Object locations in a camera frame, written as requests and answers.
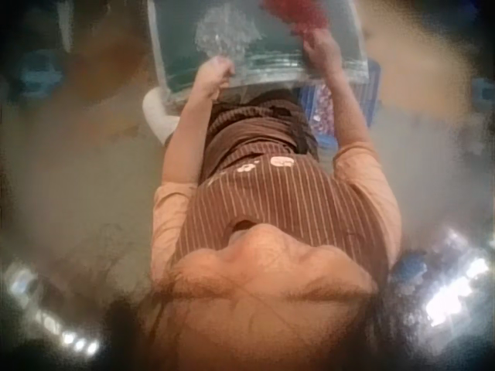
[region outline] peach long-sleeve shirt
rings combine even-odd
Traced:
[[[356,143],[341,148],[333,161],[334,173],[329,176],[359,189],[372,205],[383,234],[388,265],[391,267],[400,253],[401,215],[376,152],[369,144]],[[177,240],[188,213],[189,201],[195,195],[197,187],[197,184],[164,182],[155,193],[152,237],[154,281],[159,281],[163,270],[170,266],[170,259],[176,251]],[[346,254],[337,254],[336,264],[345,264],[356,269],[356,272],[361,271],[359,264]]]

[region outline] dark hair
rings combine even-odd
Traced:
[[[160,336],[160,342],[155,341],[159,323],[170,301],[167,290],[151,292],[136,306],[125,299],[117,300],[105,316],[105,342],[108,346],[95,360],[93,369],[176,369],[174,345],[180,324],[170,324],[167,340],[161,342]],[[340,369],[417,369],[416,355],[409,346],[413,338],[407,333],[410,329],[404,326],[401,317],[405,306],[398,301],[394,284],[389,284],[373,299],[364,320],[346,341],[347,356],[344,356]]]

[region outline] white object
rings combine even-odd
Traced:
[[[142,100],[142,110],[153,134],[164,145],[167,138],[176,130],[179,124],[179,117],[170,116],[166,113],[160,87],[151,89],[145,95]]]
[[[62,36],[63,48],[70,53],[72,50],[72,24],[74,18],[74,3],[73,0],[65,0],[57,2],[56,11],[59,16],[60,35]]]

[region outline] floor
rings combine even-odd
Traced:
[[[421,233],[456,209],[490,213],[488,171],[473,169],[459,144],[473,75],[466,53],[386,0],[356,3],[367,51],[383,70],[371,133],[405,232]],[[120,16],[101,28],[114,29]],[[56,271],[61,287],[96,292],[103,304],[121,293],[138,298],[148,286],[163,156],[141,112],[155,84],[148,40],[132,30],[88,38],[79,53],[97,61],[92,67],[74,67],[49,101],[2,112],[13,225],[41,271]],[[331,153],[324,155],[330,171]]]

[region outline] blurry edge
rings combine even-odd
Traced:
[[[155,0],[148,0],[148,22],[149,31],[152,38],[153,59],[155,60],[156,76],[160,86],[162,102],[165,103],[170,95],[170,89],[167,86],[165,75],[165,66],[163,65],[162,49],[160,48],[160,38],[158,26],[156,25]]]

